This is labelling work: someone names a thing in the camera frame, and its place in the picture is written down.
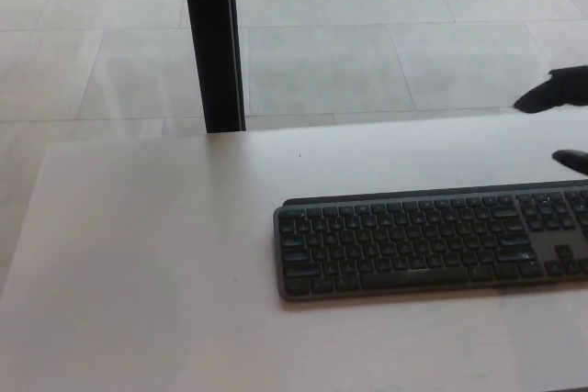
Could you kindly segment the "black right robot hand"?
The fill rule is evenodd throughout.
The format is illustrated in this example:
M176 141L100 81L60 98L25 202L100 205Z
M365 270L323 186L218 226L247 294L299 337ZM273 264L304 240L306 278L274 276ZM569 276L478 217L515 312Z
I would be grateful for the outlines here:
M518 98L513 108L525 114L541 113L562 106L587 106L587 66L551 70L550 78ZM576 173L587 175L587 153L558 150L552 159Z

